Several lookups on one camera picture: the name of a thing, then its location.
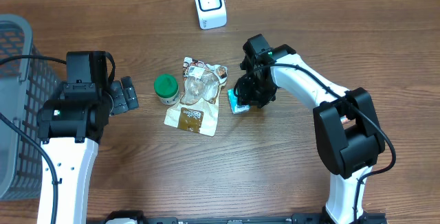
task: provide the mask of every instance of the container with green lid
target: container with green lid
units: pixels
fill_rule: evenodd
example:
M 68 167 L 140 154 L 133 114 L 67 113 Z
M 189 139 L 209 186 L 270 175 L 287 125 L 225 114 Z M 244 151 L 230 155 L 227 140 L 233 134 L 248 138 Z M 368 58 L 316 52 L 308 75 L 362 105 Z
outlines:
M 159 96 L 160 102 L 172 105 L 179 101 L 179 85 L 176 78 L 169 74 L 163 74 L 157 77 L 154 82 L 154 90 Z

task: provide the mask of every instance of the brown label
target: brown label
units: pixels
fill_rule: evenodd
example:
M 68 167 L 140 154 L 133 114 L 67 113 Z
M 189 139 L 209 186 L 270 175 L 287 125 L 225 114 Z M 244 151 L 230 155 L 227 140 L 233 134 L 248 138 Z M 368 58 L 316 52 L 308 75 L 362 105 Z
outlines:
M 182 107 L 177 128 L 180 128 L 184 131 L 200 133 L 201 121 L 203 120 L 203 118 L 203 111 L 197 111 Z

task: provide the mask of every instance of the gray plastic bin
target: gray plastic bin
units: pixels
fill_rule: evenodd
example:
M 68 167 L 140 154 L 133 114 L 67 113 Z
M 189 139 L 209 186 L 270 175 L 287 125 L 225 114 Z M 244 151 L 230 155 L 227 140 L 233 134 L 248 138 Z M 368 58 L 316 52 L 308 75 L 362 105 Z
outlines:
M 0 14 L 0 60 L 39 54 L 29 23 L 13 14 Z M 21 59 L 0 66 L 0 112 L 33 140 L 36 114 L 56 86 L 58 76 L 45 60 Z M 40 196 L 41 155 L 11 128 L 0 122 L 0 199 Z

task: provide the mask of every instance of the wood grain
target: wood grain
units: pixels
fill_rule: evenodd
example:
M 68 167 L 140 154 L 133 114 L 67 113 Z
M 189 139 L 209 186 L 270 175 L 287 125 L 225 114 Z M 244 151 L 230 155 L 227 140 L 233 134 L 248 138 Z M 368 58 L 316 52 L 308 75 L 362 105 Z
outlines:
M 319 212 L 329 172 L 311 113 L 285 91 L 264 109 L 231 114 L 226 89 L 243 74 L 242 45 L 262 33 L 291 45 L 322 75 L 373 96 L 397 150 L 368 179 L 364 207 L 390 223 L 440 218 L 440 0 L 226 0 L 228 24 L 201 31 L 194 0 L 1 0 L 25 17 L 47 56 L 107 50 L 133 78 L 140 108 L 111 118 L 91 177 L 89 218 L 140 209 L 179 218 Z M 153 90 L 181 79 L 185 56 L 228 66 L 214 137 L 163 125 Z M 64 68 L 54 65 L 65 78 Z M 386 151 L 376 168 L 390 160 Z M 35 223 L 38 200 L 0 203 L 0 223 Z

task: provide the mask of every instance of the white arm segment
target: white arm segment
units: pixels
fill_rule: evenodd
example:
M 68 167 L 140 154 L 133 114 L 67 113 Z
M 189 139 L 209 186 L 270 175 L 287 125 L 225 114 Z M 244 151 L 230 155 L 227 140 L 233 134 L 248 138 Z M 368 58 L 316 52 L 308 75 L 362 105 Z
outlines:
M 83 224 L 87 215 L 89 183 L 98 144 L 90 139 L 75 143 L 74 137 L 51 138 L 41 147 L 55 166 L 58 181 L 56 224 Z M 52 215 L 52 175 L 43 159 L 43 182 L 37 224 L 49 224 Z
M 347 88 L 330 82 L 311 67 L 307 66 L 298 54 L 289 54 L 279 58 L 276 63 L 298 65 L 310 71 L 339 96 L 345 96 L 345 91 L 348 91 Z M 271 67 L 270 69 L 274 83 L 278 87 L 286 89 L 309 109 L 319 106 L 324 101 L 332 102 L 336 100 L 334 96 L 330 93 L 326 93 L 326 91 L 316 83 L 314 79 L 310 78 L 310 76 L 302 71 L 289 67 Z M 371 169 L 372 167 L 364 167 L 354 172 L 348 179 L 344 179 L 340 175 L 331 174 L 330 195 L 325 207 L 327 213 L 335 223 L 348 224 L 353 222 L 353 206 L 355 202 L 356 183 L 358 182 L 357 179 L 370 172 Z M 365 185 L 361 185 L 359 199 L 357 201 L 358 218 L 364 213 L 364 210 L 362 209 L 364 189 Z
M 311 67 L 307 66 L 307 64 L 303 62 L 301 56 L 298 54 L 289 54 L 279 58 L 276 63 L 298 65 L 310 71 L 339 96 L 345 96 L 345 91 L 348 91 L 347 88 L 330 82 L 314 71 Z M 298 98 L 308 109 L 313 109 L 324 101 L 332 102 L 336 99 L 330 93 L 326 93 L 326 91 L 320 85 L 318 85 L 318 83 L 316 83 L 312 78 L 310 78 L 310 76 L 302 71 L 288 67 L 271 67 L 270 69 L 274 83 L 278 87 L 288 90 L 288 92 Z

